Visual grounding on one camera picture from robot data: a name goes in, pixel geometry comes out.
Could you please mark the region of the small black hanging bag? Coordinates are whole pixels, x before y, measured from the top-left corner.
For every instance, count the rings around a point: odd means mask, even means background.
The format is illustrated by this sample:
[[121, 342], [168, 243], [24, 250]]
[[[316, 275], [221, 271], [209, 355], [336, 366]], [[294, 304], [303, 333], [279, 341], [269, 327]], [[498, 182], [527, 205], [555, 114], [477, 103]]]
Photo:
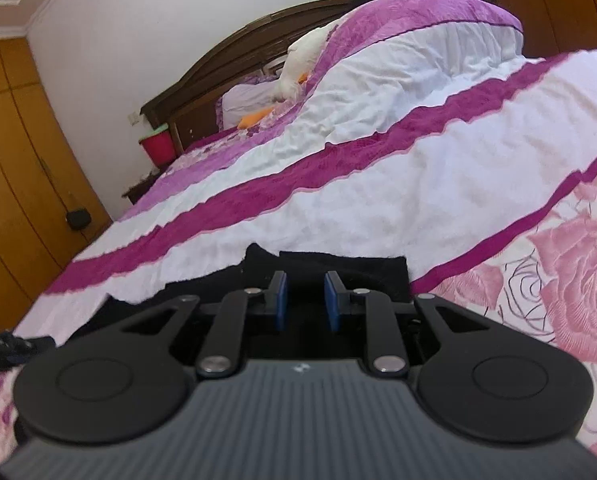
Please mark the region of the small black hanging bag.
[[74, 232], [84, 231], [92, 222], [92, 217], [87, 208], [79, 208], [67, 211], [65, 221]]

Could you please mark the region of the dark wooden nightstand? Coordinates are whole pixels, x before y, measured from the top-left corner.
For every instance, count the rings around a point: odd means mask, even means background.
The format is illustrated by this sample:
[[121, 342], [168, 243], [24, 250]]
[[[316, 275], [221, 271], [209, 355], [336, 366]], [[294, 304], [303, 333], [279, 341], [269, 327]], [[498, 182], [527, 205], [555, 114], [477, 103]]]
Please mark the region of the dark wooden nightstand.
[[134, 184], [123, 194], [124, 198], [127, 198], [131, 205], [136, 205], [140, 198], [148, 193], [149, 189], [152, 188], [154, 183], [163, 174], [162, 170], [155, 170], [150, 172], [146, 177], [143, 177], [138, 183]]

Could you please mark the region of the wooden wardrobe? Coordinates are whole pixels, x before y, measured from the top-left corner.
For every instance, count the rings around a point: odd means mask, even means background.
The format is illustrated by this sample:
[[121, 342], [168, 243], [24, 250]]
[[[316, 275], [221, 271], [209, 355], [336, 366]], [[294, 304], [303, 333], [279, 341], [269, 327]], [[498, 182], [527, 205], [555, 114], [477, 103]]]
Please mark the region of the wooden wardrobe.
[[[67, 211], [92, 222], [74, 232]], [[53, 113], [24, 38], [0, 40], [0, 332], [111, 223]]]

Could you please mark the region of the red bucket with green rim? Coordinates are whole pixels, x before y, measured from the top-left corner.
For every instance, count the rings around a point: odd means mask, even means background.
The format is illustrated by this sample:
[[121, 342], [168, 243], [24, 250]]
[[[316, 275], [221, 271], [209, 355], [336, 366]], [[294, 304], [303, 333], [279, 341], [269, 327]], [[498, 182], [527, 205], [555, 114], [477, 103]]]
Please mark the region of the red bucket with green rim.
[[167, 167], [177, 157], [175, 144], [167, 124], [157, 127], [147, 136], [144, 136], [139, 140], [139, 144], [155, 167]]

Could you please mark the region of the purple white floral bedspread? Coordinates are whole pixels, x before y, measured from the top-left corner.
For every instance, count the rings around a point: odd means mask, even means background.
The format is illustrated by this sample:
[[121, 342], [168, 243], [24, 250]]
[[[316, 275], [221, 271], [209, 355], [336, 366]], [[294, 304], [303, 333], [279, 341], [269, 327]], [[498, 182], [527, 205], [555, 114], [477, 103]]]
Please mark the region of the purple white floral bedspread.
[[298, 99], [180, 156], [18, 324], [67, 341], [248, 248], [403, 257], [413, 291], [568, 351], [594, 381], [597, 50], [522, 54], [480, 0], [376, 0], [330, 32]]

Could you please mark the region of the orange plush piece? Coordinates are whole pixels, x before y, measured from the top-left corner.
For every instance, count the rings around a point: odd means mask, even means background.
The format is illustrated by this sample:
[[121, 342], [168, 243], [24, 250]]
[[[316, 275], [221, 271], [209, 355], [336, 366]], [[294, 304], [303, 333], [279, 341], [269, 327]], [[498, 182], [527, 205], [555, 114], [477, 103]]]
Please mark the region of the orange plush piece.
[[269, 116], [274, 111], [274, 107], [266, 107], [263, 110], [256, 110], [256, 112], [244, 115], [238, 124], [238, 128], [241, 130], [252, 128], [259, 124], [263, 119]]

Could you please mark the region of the dark wooden headboard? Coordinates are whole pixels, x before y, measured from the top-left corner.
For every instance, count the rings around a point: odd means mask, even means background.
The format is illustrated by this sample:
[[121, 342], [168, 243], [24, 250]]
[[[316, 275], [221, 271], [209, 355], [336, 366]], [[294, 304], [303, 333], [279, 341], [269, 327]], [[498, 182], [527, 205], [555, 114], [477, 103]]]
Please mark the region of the dark wooden headboard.
[[314, 0], [248, 23], [205, 53], [176, 84], [144, 104], [153, 127], [168, 125], [177, 150], [218, 132], [216, 102], [243, 79], [265, 73], [306, 32], [369, 0]]

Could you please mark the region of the lilac pillow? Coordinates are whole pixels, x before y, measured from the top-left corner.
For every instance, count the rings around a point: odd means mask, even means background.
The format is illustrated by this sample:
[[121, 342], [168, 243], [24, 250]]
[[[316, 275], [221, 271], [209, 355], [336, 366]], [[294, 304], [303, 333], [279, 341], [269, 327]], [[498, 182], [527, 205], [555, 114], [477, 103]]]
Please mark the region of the lilac pillow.
[[257, 84], [236, 84], [216, 102], [216, 124], [220, 130], [236, 128], [241, 119], [263, 110], [273, 110], [277, 105], [277, 81]]

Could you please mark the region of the white plush toy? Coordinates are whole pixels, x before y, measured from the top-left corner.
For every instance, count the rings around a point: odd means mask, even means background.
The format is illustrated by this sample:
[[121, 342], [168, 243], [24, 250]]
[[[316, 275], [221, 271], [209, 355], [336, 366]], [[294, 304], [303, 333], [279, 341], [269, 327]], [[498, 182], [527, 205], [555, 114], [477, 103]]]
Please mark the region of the white plush toy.
[[303, 82], [312, 73], [331, 32], [339, 23], [340, 20], [334, 20], [317, 27], [291, 44], [281, 75], [274, 85], [274, 99], [277, 102], [295, 101], [299, 98]]

